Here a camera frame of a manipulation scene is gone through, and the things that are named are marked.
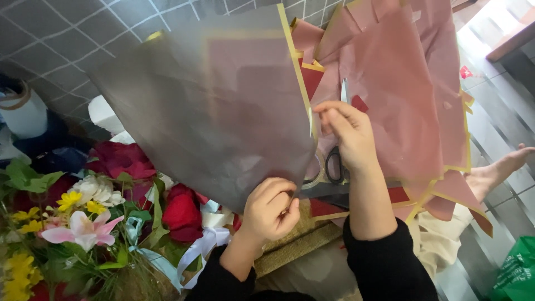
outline hand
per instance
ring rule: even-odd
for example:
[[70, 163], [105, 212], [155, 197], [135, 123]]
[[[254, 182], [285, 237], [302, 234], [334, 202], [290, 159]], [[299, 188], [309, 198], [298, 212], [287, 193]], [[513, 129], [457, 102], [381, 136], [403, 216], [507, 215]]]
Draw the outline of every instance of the hand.
[[291, 199], [296, 185], [283, 178], [268, 178], [249, 195], [243, 222], [235, 236], [259, 246], [288, 234], [299, 221], [299, 199]]
[[350, 173], [377, 164], [370, 119], [343, 101], [324, 101], [314, 108], [322, 121], [323, 134], [334, 133], [343, 165]]

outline gray wrapping paper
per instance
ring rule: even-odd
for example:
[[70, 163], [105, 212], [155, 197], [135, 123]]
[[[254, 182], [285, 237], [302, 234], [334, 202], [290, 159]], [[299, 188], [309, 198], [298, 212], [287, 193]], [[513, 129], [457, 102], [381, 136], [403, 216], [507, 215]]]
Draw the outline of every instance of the gray wrapping paper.
[[89, 76], [159, 171], [242, 213], [268, 177], [300, 186], [316, 151], [288, 36], [278, 6], [212, 16]]

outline green plastic bag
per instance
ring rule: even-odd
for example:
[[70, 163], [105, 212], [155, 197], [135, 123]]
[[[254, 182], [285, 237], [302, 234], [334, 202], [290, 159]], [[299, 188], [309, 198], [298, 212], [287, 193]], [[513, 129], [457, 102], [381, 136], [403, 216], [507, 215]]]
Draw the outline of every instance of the green plastic bag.
[[492, 301], [535, 300], [535, 237], [522, 236], [509, 251], [490, 298]]

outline clear tape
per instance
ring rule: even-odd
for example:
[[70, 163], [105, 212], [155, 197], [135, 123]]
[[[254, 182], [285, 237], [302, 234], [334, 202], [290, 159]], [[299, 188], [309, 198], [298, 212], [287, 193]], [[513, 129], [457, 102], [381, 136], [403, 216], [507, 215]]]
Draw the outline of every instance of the clear tape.
[[316, 150], [316, 159], [319, 162], [319, 172], [318, 175], [312, 180], [310, 183], [303, 184], [301, 187], [302, 190], [310, 189], [316, 185], [318, 185], [319, 182], [321, 182], [323, 175], [325, 174], [325, 159], [323, 158], [323, 154], [319, 151], [319, 149]]

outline black scissors handle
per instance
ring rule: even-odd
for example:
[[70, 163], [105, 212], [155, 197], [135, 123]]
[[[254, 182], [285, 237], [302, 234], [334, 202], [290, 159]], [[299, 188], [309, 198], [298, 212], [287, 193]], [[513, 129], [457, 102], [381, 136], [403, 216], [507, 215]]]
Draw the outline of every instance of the black scissors handle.
[[[340, 168], [340, 178], [333, 179], [331, 175], [329, 174], [329, 167], [328, 163], [331, 159], [331, 156], [337, 155], [338, 156], [338, 166]], [[333, 184], [341, 184], [344, 180], [344, 169], [342, 165], [342, 156], [340, 156], [340, 150], [338, 150], [338, 145], [333, 147], [333, 149], [329, 152], [329, 155], [327, 156], [327, 159], [325, 159], [325, 174], [327, 175], [327, 179]]]

